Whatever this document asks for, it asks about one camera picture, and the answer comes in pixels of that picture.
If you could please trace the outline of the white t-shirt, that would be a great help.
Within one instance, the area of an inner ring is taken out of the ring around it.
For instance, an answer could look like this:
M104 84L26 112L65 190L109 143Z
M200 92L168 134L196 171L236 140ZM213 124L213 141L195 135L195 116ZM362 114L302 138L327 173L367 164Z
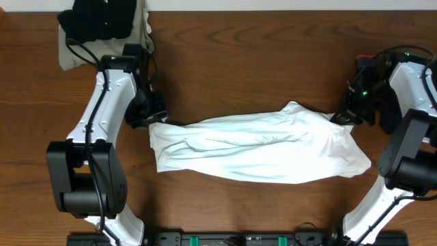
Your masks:
M351 130L294 101L270 113L149 127L158 172L187 169L230 180L283 184L366 172L371 161Z

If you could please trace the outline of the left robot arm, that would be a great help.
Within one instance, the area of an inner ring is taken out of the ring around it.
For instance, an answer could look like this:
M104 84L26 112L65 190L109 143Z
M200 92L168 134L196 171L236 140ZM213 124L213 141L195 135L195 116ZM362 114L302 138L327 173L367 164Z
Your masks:
M163 96L148 74L156 62L140 44L125 44L121 55L92 55L96 86L76 127L46 151L55 204L84 219L94 233L73 233L67 245L147 245L144 222L127 205L127 178L115 150L120 126L147 128L164 122Z

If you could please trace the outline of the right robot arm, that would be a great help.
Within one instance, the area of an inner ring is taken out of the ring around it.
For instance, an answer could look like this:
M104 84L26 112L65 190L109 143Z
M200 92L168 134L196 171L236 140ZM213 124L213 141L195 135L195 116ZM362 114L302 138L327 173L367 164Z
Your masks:
M378 177L360 204L346 214L327 245L408 245L404 232L384 226L406 205L429 202L436 190L436 55L409 53L396 46L356 57L356 76L348 83L341 108L330 119L344 126L363 122L391 136L378 161Z

